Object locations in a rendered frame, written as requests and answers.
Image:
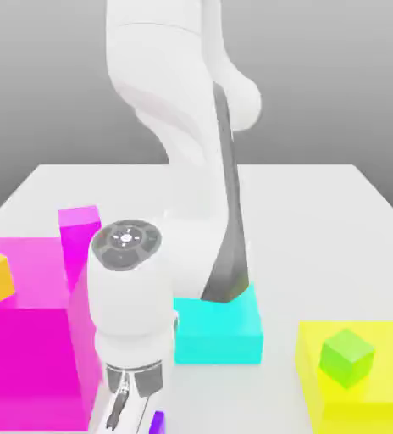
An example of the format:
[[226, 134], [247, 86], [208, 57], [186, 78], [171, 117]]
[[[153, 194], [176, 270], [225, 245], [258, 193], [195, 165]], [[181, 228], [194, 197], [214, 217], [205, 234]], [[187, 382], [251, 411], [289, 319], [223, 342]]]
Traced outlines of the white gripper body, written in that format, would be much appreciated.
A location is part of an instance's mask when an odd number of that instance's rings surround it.
[[142, 430], [142, 415], [147, 400], [141, 398], [136, 390], [131, 390], [122, 410], [117, 426], [107, 428], [107, 420], [110, 416], [116, 396], [108, 389], [100, 389], [94, 409], [91, 414], [91, 434], [137, 434]]

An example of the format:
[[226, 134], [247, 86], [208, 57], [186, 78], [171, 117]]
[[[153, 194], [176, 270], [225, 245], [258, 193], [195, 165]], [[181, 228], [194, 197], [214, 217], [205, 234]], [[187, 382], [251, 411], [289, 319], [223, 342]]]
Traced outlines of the small purple cube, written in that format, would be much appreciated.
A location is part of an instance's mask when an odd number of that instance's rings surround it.
[[165, 434], [165, 415], [163, 411], [154, 413], [148, 434]]

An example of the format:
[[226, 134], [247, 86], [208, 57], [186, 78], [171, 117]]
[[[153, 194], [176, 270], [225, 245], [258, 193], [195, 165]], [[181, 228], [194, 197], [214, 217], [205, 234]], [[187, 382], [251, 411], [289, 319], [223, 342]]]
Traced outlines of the small green cube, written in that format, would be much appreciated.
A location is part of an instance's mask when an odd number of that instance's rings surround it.
[[374, 355], [374, 345], [364, 341], [350, 329], [344, 329], [324, 340], [319, 368], [347, 389], [369, 374]]

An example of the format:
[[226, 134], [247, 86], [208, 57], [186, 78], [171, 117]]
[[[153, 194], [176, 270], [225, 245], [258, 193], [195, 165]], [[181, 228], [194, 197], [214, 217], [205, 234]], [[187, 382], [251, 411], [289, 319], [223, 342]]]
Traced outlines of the large cyan box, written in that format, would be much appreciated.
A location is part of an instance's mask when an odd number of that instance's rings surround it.
[[258, 365], [263, 328], [254, 285], [229, 303], [176, 298], [176, 364]]

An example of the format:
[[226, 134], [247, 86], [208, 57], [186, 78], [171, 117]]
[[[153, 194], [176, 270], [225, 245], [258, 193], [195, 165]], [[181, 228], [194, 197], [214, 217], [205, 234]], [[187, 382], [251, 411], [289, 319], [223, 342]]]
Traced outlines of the large magenta box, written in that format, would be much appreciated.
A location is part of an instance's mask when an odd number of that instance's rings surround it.
[[86, 272], [69, 288], [57, 238], [0, 238], [15, 294], [0, 303], [0, 431], [85, 431], [102, 380]]

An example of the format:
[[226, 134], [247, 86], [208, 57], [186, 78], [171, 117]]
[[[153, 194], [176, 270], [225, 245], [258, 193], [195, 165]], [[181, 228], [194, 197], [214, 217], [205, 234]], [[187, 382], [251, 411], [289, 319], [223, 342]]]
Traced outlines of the tall magenta box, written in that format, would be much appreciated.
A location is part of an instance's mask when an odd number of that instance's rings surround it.
[[72, 292], [87, 261], [91, 239], [102, 224], [94, 205], [60, 209], [58, 224], [68, 288]]

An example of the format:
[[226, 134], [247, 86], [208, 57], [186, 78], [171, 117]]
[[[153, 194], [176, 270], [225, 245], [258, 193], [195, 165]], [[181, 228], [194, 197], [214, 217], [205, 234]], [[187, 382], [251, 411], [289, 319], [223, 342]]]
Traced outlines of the large yellow box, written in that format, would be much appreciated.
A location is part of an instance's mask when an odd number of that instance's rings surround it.
[[[320, 369], [325, 341], [344, 330], [375, 350], [370, 372], [349, 388]], [[393, 320], [301, 321], [295, 362], [313, 434], [393, 434]]]

